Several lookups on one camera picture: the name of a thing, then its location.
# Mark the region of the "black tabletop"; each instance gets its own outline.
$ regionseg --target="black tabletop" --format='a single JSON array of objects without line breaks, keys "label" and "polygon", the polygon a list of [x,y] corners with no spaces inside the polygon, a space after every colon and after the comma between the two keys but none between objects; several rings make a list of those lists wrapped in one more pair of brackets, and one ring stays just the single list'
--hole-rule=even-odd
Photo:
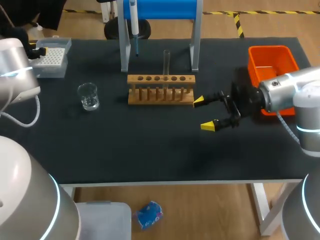
[{"label": "black tabletop", "polygon": [[[170,73],[192,74],[189,43],[141,40],[128,73],[161,74],[169,49]],[[310,66],[296,38],[203,39],[195,96],[228,91],[252,45],[286,45],[301,69]],[[36,125],[22,128],[2,117],[0,135],[20,143],[60,184],[301,179],[318,164],[276,119],[248,117],[238,128],[214,133],[200,124],[227,117],[222,103],[128,105],[127,74],[120,68],[117,41],[72,40],[65,79],[39,79]],[[77,96],[85,82],[98,87],[100,107],[93,112],[84,112]],[[33,99],[7,110],[25,123],[35,111]]]}]

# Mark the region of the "test tube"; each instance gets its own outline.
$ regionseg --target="test tube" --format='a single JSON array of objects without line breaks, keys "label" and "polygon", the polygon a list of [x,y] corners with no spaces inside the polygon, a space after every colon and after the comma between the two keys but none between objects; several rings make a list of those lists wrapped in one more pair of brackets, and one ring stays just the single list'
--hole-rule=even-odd
[{"label": "test tube", "polygon": [[[170,67],[170,51],[164,50],[163,51],[163,80],[169,80],[169,67]],[[168,88],[168,84],[164,84],[162,86],[164,89]]]}]

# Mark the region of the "wooden test tube rack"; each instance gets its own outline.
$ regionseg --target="wooden test tube rack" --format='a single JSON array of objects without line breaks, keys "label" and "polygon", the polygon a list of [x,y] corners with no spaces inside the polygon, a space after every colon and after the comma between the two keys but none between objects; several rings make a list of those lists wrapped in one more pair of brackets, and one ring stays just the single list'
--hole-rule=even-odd
[{"label": "wooden test tube rack", "polygon": [[192,105],[194,102],[194,75],[128,75],[127,83],[129,105]]}]

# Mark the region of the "pipette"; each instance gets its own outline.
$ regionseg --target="pipette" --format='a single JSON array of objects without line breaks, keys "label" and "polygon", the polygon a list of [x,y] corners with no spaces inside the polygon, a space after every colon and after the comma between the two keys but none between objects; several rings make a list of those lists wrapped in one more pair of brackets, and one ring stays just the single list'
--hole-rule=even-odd
[{"label": "pipette", "polygon": [[138,8],[137,0],[129,0],[130,2],[130,16],[131,16],[131,30],[134,39],[135,55],[138,57],[138,35],[139,35],[139,23],[138,23]]}]

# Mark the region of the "orange plastic container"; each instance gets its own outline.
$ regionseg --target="orange plastic container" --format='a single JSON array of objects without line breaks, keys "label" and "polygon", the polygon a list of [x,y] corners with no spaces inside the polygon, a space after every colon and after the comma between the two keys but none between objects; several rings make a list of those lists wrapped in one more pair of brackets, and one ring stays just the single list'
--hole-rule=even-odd
[{"label": "orange plastic container", "polygon": [[[251,46],[248,51],[248,71],[254,87],[258,87],[262,81],[299,70],[294,56],[286,46]],[[276,115],[275,112],[261,112],[266,116]],[[292,107],[280,111],[280,114],[292,116],[295,115],[295,110]]]}]

